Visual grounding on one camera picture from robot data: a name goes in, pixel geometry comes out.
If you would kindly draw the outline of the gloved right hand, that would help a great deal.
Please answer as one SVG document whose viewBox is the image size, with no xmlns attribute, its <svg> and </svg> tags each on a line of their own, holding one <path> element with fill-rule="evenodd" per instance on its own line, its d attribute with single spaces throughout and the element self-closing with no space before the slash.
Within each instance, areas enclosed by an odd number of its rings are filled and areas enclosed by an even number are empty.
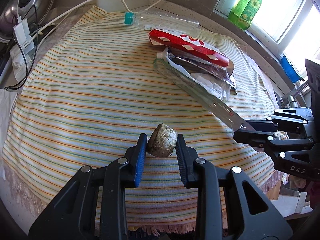
<svg viewBox="0 0 320 240">
<path fill-rule="evenodd" d="M 302 189 L 306 186 L 306 180 L 303 178 L 289 175 L 289 181 L 291 189 Z"/>
</svg>

